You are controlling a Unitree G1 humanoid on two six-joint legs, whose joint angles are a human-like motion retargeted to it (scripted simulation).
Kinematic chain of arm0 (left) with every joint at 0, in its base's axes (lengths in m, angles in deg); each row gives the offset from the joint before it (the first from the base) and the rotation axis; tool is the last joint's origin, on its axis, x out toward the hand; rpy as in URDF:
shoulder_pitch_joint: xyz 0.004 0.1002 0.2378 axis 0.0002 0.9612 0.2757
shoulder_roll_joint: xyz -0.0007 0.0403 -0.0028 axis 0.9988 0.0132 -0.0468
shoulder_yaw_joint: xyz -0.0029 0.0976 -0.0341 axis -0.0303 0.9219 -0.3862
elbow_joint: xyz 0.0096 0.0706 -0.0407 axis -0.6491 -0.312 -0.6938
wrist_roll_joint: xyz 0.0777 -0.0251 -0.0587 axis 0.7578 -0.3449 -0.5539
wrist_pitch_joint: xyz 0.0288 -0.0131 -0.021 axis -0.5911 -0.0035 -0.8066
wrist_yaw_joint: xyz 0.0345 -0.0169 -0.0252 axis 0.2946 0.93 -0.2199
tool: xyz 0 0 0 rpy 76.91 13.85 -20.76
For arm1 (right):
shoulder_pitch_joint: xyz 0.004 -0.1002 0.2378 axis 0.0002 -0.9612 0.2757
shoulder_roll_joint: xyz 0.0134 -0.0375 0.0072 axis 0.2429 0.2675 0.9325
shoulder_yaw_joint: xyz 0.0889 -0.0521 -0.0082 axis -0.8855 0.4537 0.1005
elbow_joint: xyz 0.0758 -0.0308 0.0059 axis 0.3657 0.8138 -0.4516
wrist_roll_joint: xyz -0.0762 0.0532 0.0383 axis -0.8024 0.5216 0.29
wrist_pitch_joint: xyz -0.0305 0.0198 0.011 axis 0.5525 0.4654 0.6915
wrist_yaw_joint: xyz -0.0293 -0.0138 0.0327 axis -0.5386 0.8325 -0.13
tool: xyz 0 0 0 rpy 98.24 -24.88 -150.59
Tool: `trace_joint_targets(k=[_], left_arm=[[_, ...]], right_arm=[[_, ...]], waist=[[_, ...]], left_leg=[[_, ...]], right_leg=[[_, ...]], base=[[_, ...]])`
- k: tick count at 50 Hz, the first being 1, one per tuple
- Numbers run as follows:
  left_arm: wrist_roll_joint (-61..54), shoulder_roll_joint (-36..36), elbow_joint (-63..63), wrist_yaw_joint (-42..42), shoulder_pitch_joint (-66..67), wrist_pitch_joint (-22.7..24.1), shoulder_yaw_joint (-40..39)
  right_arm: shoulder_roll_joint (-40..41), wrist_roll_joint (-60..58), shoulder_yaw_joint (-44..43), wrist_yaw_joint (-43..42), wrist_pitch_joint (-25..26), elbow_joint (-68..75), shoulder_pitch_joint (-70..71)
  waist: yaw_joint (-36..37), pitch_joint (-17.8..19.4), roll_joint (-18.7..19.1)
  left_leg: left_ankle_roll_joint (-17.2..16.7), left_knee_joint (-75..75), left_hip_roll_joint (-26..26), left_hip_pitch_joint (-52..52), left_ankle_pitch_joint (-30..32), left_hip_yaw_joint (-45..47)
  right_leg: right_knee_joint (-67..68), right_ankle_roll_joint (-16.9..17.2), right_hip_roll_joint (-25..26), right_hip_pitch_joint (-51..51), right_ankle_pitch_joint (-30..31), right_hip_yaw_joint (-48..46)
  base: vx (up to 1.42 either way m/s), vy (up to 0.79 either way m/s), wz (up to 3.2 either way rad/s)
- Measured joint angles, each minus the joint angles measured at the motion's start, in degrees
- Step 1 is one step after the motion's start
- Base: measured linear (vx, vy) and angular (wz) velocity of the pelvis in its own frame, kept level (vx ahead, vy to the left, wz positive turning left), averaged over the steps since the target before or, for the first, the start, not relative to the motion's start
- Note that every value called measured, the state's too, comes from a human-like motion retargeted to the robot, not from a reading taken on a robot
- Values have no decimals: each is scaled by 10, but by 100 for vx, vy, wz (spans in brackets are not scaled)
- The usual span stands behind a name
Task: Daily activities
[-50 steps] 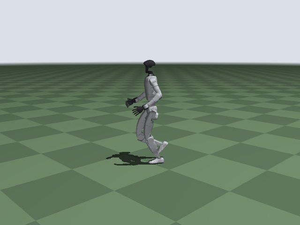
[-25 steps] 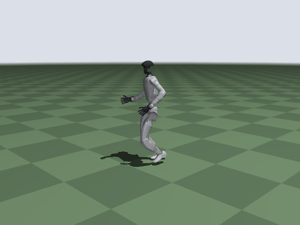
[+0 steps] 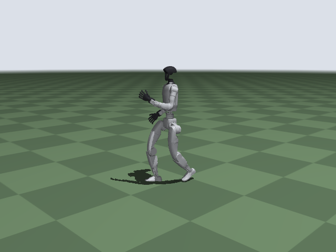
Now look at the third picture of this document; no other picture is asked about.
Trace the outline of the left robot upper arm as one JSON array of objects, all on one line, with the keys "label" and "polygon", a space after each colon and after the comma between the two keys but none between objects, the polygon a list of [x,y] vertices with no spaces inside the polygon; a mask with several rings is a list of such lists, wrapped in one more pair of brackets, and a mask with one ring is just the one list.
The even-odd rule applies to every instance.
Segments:
[{"label": "left robot upper arm", "polygon": [[169,104],[171,105],[171,108],[167,109],[168,111],[171,111],[173,109],[177,93],[178,93],[178,88],[176,86],[171,86],[170,96],[169,96]]}]

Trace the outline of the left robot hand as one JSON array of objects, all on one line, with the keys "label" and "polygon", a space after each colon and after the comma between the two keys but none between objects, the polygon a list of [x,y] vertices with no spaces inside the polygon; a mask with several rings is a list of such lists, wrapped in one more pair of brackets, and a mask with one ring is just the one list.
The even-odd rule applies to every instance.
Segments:
[{"label": "left robot hand", "polygon": [[[142,91],[142,90],[141,90]],[[143,91],[142,91],[142,93],[140,92],[140,96],[141,97],[143,97],[143,98],[141,98],[140,96],[139,96],[139,98],[141,98],[141,99],[143,99],[144,101],[148,101],[149,103],[150,103],[150,100],[152,99],[152,100],[154,100],[155,101],[155,99],[153,99],[152,97],[150,98],[150,96],[148,95],[148,92],[147,92],[147,90],[145,90],[146,91],[146,93],[144,93]],[[143,95],[143,96],[142,96]]]}]

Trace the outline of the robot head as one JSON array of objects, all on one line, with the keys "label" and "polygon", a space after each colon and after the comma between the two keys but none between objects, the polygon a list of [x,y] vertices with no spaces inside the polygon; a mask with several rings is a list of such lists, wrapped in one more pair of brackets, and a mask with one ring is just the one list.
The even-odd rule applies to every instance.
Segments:
[{"label": "robot head", "polygon": [[173,82],[172,84],[175,84],[173,79],[169,79],[169,75],[172,75],[173,73],[177,72],[176,68],[172,66],[168,66],[168,67],[165,67],[163,71],[165,72],[165,80],[168,81],[167,85],[171,84],[169,82]]}]

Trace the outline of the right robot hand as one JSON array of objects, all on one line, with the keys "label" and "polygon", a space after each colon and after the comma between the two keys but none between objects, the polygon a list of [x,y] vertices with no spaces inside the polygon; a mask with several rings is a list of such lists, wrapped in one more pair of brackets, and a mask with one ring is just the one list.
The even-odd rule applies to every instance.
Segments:
[{"label": "right robot hand", "polygon": [[[148,118],[149,119],[149,122],[153,124],[153,122],[158,118],[160,117],[161,115],[159,114],[161,110],[159,110],[158,112],[156,113],[152,113],[150,114],[151,116]],[[153,122],[152,122],[153,121]]]}]

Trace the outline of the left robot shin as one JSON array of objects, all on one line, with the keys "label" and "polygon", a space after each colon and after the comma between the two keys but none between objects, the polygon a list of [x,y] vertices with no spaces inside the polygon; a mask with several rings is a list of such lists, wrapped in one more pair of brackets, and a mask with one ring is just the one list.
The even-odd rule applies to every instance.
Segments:
[{"label": "left robot shin", "polygon": [[[177,160],[177,161],[176,161]],[[191,168],[188,166],[187,161],[185,160],[185,158],[178,153],[176,156],[176,160],[173,160],[177,165],[179,165],[181,168],[183,168],[186,171],[192,171]]]}]

